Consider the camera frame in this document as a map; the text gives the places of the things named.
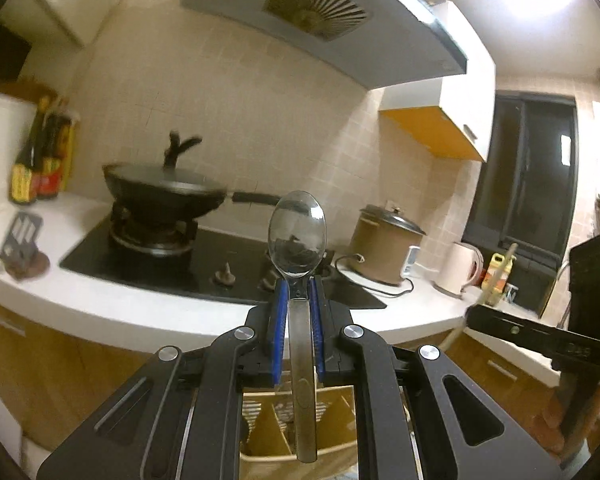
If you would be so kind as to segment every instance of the ceiling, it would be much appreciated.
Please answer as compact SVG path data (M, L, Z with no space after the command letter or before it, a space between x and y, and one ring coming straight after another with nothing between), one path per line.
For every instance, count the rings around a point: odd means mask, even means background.
M600 9L594 0L451 1L482 39L498 75L596 76Z

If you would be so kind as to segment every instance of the wok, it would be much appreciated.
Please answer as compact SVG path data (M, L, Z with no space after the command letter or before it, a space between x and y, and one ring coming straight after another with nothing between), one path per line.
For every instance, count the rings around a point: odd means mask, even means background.
M192 137L180 143L170 133L171 145L164 153L164 165L106 164L104 179L116 203L147 226L169 226L188 222L220 207L228 196L235 203L275 206L279 195L229 190L220 182L194 171L176 168L179 155L202 142Z

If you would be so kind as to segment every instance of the rice cooker lid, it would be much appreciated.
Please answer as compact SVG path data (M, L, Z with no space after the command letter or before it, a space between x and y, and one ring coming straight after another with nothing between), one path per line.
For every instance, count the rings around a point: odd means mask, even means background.
M387 211L387 209L378 207L377 205L367 204L367 206L364 209L361 209L360 212L366 216L375 218L376 220L386 222L389 225L393 225L419 235L426 235L426 232L424 232L415 222L407 220L406 218L402 218L399 215L399 211Z

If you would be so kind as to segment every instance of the exhaust fan grille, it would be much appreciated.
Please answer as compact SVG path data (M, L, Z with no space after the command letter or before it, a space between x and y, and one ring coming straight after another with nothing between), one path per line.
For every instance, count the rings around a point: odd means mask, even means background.
M352 0L267 0L264 10L324 41L351 32L370 17Z

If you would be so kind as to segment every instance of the pan handle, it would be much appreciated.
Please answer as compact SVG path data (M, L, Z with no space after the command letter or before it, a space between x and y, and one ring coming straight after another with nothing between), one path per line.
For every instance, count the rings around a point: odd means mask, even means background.
M232 202L251 203L275 206L280 202L280 195L270 195L267 193L252 193L248 191L234 191L231 196Z

